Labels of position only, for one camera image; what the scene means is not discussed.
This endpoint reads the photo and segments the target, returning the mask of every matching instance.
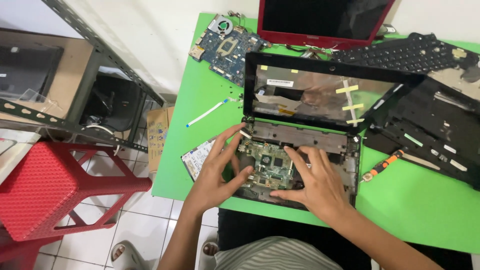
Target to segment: screwdriver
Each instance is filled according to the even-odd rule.
[[[385,159],[381,162],[378,162],[377,165],[375,165],[369,172],[366,172],[361,177],[360,183],[370,182],[374,176],[383,172],[388,165],[392,164],[392,162],[394,162],[395,160],[401,158],[403,156],[403,154],[405,154],[405,151],[407,151],[407,150],[408,150],[407,147],[399,149],[399,150],[393,152],[393,154],[390,157],[388,157],[387,159]]]

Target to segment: green table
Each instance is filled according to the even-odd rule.
[[[213,17],[214,14],[200,14],[192,44]],[[256,31],[257,20],[246,19],[242,25],[246,25],[249,31]],[[453,43],[480,52],[480,45]],[[280,46],[264,51],[299,55]],[[185,126],[227,96],[238,98],[243,92],[243,88],[214,74],[208,66],[205,61],[198,63],[191,57],[187,60],[152,190],[154,196],[184,200],[193,182],[180,156],[233,124],[240,123],[243,116],[242,109],[238,108],[240,104],[229,101],[191,127]],[[361,173],[386,156],[363,146]],[[246,199],[232,197],[220,207],[325,226],[310,212]],[[404,241],[480,253],[480,192],[461,181],[399,160],[374,181],[360,185],[356,207]]]

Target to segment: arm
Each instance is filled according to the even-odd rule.
[[[215,140],[202,165],[200,175],[183,203],[177,225],[157,270],[191,270],[195,268],[198,235],[203,214],[231,197],[253,171],[253,167],[248,166],[238,172],[238,162],[234,159],[235,150],[242,137],[240,133],[236,132],[244,126],[245,123],[235,125],[222,132]],[[232,136],[231,142],[222,151],[225,142]],[[232,161],[232,167],[237,176],[226,183],[222,178],[222,171],[229,161]]]
[[[386,270],[442,269],[407,243],[371,222],[347,202],[340,175],[332,167],[325,151],[314,147],[299,148],[299,151],[308,154],[311,169],[293,149],[285,147],[285,151],[302,176],[305,188],[273,191],[271,196],[304,204],[310,212]]]

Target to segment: laptop keyboard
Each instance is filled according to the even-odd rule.
[[[451,50],[449,44],[437,40],[434,34],[412,33],[408,38],[335,51],[333,60],[425,74],[456,67]]]

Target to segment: grey metal rack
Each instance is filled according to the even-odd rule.
[[[0,112],[26,118],[37,123],[21,123],[8,120],[0,121],[4,126],[9,128],[38,131],[39,128],[46,127],[70,134],[76,134],[77,138],[83,141],[101,142],[109,145],[120,145],[122,147],[133,148],[147,152],[146,147],[133,143],[137,125],[142,116],[144,107],[143,105],[139,106],[139,109],[135,112],[132,129],[127,139],[120,139],[106,133],[101,129],[85,128],[79,124],[81,114],[87,103],[88,96],[90,95],[96,73],[98,72],[100,60],[102,58],[110,60],[112,64],[115,64],[127,77],[129,77],[142,89],[142,104],[145,104],[147,95],[150,96],[150,98],[157,102],[161,107],[164,105],[165,101],[159,95],[157,95],[153,89],[146,84],[141,77],[99,37],[98,34],[93,31],[93,29],[88,27],[86,23],[83,22],[83,20],[63,0],[42,1],[94,47],[93,53],[90,56],[87,68],[65,119],[33,110],[31,108],[0,98]]]

